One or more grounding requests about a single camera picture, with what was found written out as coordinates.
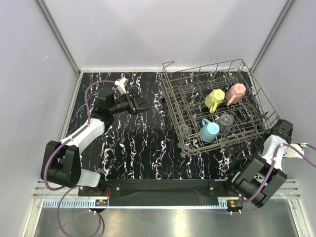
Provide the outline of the clear glass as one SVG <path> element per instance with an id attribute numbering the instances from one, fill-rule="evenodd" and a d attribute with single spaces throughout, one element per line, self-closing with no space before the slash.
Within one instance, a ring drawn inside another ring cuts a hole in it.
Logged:
<path id="1" fill-rule="evenodd" d="M 179 126 L 179 132 L 180 132 L 181 136 L 183 137 L 183 139 L 189 139 L 189 137 L 192 134 L 191 129 L 186 124 L 182 124 Z"/>

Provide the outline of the pink mug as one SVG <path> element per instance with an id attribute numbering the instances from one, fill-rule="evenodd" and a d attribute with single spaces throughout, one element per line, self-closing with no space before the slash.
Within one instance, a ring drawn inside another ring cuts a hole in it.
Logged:
<path id="1" fill-rule="evenodd" d="M 246 93 L 246 87 L 242 83 L 234 84 L 226 93 L 226 105 L 237 104 Z"/>

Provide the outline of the clear glass tumbler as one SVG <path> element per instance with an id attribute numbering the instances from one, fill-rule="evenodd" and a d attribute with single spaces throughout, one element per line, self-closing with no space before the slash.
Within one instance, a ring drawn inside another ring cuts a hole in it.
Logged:
<path id="1" fill-rule="evenodd" d="M 224 113 L 219 117 L 218 125 L 219 125 L 219 134 L 222 137 L 226 137 L 234 123 L 234 118 L 232 115 L 228 113 Z"/>

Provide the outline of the yellow mug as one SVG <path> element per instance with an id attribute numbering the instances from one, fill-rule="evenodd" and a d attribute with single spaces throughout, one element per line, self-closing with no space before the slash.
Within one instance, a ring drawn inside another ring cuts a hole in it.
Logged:
<path id="1" fill-rule="evenodd" d="M 225 92 L 221 89 L 213 90 L 205 98 L 205 105 L 208 107 L 210 113 L 214 113 L 219 104 L 225 99 Z"/>

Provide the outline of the blue mug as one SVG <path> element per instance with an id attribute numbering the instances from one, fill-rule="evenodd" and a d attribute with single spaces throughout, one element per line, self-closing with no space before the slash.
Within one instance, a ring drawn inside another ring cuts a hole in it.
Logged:
<path id="1" fill-rule="evenodd" d="M 212 142 L 219 134 L 219 125 L 206 118 L 202 119 L 202 128 L 200 130 L 200 139 L 206 143 Z"/>

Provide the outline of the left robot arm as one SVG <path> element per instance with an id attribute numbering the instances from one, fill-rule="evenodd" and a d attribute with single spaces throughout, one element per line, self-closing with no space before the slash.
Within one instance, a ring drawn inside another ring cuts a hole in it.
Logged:
<path id="1" fill-rule="evenodd" d="M 137 115 L 150 109 L 152 104 L 131 89 L 115 98 L 113 94 L 98 97 L 93 106 L 90 119 L 78 130 L 61 141 L 50 141 L 44 151 L 40 172 L 41 179 L 54 183 L 60 188 L 89 187 L 95 196 L 106 191 L 106 183 L 101 181 L 101 173 L 83 169 L 80 164 L 81 153 L 99 136 L 108 131 L 114 122 L 114 115 L 128 112 Z"/>

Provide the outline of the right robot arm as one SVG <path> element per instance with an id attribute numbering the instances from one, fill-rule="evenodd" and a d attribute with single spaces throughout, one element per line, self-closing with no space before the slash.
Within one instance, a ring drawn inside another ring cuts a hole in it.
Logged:
<path id="1" fill-rule="evenodd" d="M 224 183 L 229 196 L 239 193 L 245 202 L 262 207 L 286 181 L 281 161 L 292 141 L 293 124 L 279 119 L 265 131 L 260 153 L 255 154 L 244 169 L 231 172 Z"/>

